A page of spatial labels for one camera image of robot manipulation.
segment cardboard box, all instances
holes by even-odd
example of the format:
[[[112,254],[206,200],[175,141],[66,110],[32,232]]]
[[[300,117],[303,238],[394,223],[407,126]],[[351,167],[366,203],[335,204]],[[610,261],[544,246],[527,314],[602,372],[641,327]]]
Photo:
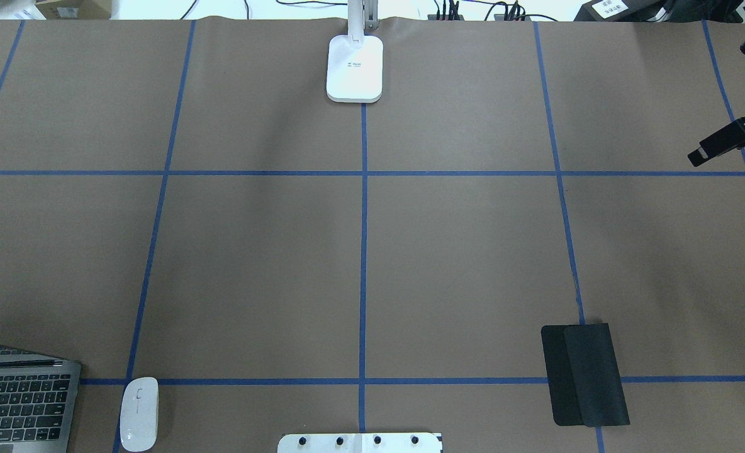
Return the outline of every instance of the cardboard box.
[[[113,0],[47,0],[36,8],[45,18],[110,18]]]
[[[582,5],[574,20],[579,22],[620,21],[622,18],[660,2],[661,0],[593,0]]]

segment label sticker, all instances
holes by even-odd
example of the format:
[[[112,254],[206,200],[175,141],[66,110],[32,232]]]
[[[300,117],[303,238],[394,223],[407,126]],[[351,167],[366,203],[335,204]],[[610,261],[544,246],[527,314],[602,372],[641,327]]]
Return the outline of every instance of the label sticker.
[[[78,18],[79,8],[57,8],[57,14],[61,18]]]
[[[602,18],[608,18],[629,9],[622,0],[603,0],[603,2],[594,3],[592,6]]]

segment white stand base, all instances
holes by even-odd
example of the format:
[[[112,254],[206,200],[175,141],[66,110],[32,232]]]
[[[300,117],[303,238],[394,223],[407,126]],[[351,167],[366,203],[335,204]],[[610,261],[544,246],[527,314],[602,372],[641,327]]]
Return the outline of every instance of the white stand base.
[[[439,433],[285,435],[277,453],[442,453]]]
[[[381,98],[384,43],[364,36],[360,43],[349,35],[330,40],[327,54],[327,97],[336,103],[375,103]]]

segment laptop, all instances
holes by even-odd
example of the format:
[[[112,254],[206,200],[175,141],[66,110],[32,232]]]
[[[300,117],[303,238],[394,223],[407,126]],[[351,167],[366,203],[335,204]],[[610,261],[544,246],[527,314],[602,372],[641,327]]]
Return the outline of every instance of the laptop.
[[[65,453],[82,366],[0,345],[0,453]]]

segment white mouse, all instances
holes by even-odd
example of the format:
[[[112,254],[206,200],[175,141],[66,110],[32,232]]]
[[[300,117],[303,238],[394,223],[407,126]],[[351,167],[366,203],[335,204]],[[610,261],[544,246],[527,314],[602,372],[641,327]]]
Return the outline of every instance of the white mouse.
[[[157,440],[157,379],[135,379],[123,390],[120,435],[123,449],[146,451]]]

